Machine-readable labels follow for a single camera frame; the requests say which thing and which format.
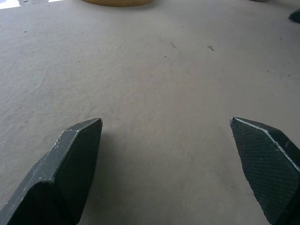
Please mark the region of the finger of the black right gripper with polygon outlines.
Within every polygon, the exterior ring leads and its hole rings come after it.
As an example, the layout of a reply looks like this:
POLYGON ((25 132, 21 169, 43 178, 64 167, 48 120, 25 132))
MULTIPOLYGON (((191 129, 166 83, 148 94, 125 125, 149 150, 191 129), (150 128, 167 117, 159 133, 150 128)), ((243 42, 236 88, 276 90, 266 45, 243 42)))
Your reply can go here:
POLYGON ((300 8, 289 14, 288 18, 290 21, 300 23, 300 8))

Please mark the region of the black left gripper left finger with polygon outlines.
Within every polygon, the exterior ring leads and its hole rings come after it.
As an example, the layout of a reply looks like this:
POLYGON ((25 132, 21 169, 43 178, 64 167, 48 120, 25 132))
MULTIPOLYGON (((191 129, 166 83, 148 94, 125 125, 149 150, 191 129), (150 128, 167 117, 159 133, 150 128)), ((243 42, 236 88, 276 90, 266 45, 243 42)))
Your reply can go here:
POLYGON ((77 225, 97 163, 102 120, 64 130, 0 210, 0 225, 77 225))

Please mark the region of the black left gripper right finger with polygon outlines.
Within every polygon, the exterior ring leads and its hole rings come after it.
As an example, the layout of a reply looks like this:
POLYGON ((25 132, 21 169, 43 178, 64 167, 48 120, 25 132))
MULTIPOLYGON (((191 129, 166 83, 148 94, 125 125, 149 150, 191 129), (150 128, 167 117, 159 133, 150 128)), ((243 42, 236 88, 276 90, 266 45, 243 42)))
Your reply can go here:
POLYGON ((279 129, 233 117, 244 175, 271 225, 300 225, 300 149, 279 129))

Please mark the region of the yellow round object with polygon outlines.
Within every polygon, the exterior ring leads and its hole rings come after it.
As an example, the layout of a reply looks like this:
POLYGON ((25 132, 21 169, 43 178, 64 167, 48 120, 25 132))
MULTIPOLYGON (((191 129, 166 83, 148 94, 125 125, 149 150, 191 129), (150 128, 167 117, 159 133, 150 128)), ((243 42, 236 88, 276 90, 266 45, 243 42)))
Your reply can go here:
POLYGON ((153 0, 82 0, 87 3, 108 7, 136 7, 151 3, 153 0))

